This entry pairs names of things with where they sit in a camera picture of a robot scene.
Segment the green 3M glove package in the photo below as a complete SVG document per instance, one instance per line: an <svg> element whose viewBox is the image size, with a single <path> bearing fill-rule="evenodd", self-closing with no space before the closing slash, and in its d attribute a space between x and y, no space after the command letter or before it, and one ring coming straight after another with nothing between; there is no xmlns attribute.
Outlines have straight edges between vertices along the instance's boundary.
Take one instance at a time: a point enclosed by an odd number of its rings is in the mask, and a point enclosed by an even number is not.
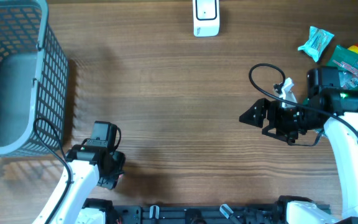
<svg viewBox="0 0 358 224"><path fill-rule="evenodd" d="M326 66L336 67L342 89L358 90L358 54L337 45Z"/></svg>

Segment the light green wipes packet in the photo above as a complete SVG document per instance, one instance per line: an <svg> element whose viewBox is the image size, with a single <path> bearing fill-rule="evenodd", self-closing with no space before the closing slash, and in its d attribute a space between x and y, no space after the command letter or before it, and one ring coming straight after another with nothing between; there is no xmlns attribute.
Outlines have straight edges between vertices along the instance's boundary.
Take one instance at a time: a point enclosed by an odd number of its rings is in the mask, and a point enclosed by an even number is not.
<svg viewBox="0 0 358 224"><path fill-rule="evenodd" d="M304 51L314 62L318 62L325 48L333 38L334 34L324 29L311 26L308 40L298 47L298 51Z"/></svg>

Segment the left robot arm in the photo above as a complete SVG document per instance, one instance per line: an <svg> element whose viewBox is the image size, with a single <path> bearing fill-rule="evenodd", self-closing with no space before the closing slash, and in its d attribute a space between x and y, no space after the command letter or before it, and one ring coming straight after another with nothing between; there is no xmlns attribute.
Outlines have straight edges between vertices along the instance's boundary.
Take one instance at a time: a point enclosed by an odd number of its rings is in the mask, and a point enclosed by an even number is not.
<svg viewBox="0 0 358 224"><path fill-rule="evenodd" d="M62 176L34 223L122 223L112 201L89 198L97 186L114 189L124 174L121 138L117 125L95 121L90 138L62 156L52 152L63 164Z"/></svg>

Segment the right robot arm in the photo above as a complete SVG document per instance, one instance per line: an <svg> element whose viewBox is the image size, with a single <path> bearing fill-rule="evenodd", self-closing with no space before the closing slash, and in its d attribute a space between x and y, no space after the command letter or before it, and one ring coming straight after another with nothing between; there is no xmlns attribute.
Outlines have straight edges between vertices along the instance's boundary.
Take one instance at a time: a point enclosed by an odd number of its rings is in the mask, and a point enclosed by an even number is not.
<svg viewBox="0 0 358 224"><path fill-rule="evenodd" d="M271 94L255 82L265 98L257 100L239 121L261 128L262 134L296 145L299 135L318 130L332 147L341 185L342 218L338 220L303 197L280 197L273 210L275 223L358 223L358 90L341 88L339 70L318 67L306 74L308 96L299 104L291 95L290 79L274 86Z"/></svg>

